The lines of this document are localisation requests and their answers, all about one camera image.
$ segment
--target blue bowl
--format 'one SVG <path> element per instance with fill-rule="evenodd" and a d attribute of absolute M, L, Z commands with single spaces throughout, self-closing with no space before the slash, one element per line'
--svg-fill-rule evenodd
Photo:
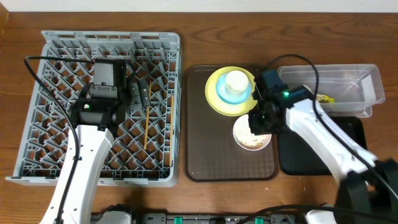
<path fill-rule="evenodd" d="M 248 87 L 239 96 L 233 96 L 226 89 L 225 77 L 226 74 L 222 75 L 217 80 L 216 84 L 216 92 L 220 99 L 222 99 L 225 103 L 229 103 L 231 105 L 238 105 L 249 99 L 251 95 L 251 82 L 249 82 Z"/>

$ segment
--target wooden stick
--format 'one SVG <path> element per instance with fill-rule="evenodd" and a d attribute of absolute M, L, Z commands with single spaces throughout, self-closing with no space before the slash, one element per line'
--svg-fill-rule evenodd
<path fill-rule="evenodd" d="M 173 142 L 173 112 L 174 112 L 174 96 L 172 95 L 172 115 L 170 117 L 170 152 L 169 152 L 169 157 L 170 157 L 170 167 L 172 166 L 172 142 Z"/>
<path fill-rule="evenodd" d="M 152 81 L 149 82 L 149 106 L 147 107 L 147 120 L 145 125 L 145 140 L 144 140 L 144 150 L 147 150 L 147 139 L 148 139 L 148 125 L 149 125 L 149 112 L 150 112 L 150 93 L 152 89 Z"/>

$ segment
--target plastic bin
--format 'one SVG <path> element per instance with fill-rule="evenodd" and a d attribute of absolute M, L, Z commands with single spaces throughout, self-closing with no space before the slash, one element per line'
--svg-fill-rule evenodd
<path fill-rule="evenodd" d="M 42 31 L 42 34 L 46 39 L 42 56 L 86 60 L 125 58 L 132 61 L 133 67 L 127 66 L 127 69 L 130 74 L 135 70 L 136 80 L 152 81 L 147 150 L 143 150 L 146 108 L 128 111 L 105 159 L 98 184 L 175 185 L 182 79 L 180 37 L 175 33 L 159 32 Z M 37 75 L 68 111 L 81 88 L 91 82 L 95 74 L 94 66 L 85 63 L 41 60 Z M 7 180 L 22 185 L 57 184 L 66 156 L 69 129 L 60 114 L 36 83 L 14 173 Z"/>
<path fill-rule="evenodd" d="M 321 103 L 330 116 L 369 117 L 372 115 L 371 106 L 385 100 L 379 69 L 375 65 L 316 67 L 320 77 L 318 93 L 335 99 L 335 103 Z M 289 88 L 307 85 L 315 89 L 315 72 L 309 65 L 280 67 L 278 74 Z"/>

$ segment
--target white cup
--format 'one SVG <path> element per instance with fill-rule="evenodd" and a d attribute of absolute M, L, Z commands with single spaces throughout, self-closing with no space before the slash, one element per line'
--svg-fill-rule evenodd
<path fill-rule="evenodd" d="M 249 79 L 241 71 L 232 71 L 225 76 L 226 93 L 233 97 L 240 97 L 249 86 Z"/>

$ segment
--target brown tray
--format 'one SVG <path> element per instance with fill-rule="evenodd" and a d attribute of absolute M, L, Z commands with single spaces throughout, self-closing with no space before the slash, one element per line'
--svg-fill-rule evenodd
<path fill-rule="evenodd" d="M 206 100 L 207 79 L 225 66 L 193 66 L 184 77 L 185 173 L 195 182 L 270 180 L 279 171 L 275 136 L 259 151 L 241 148 L 232 134 L 239 116 L 219 114 Z M 258 73 L 256 69 L 247 70 L 254 76 Z"/>

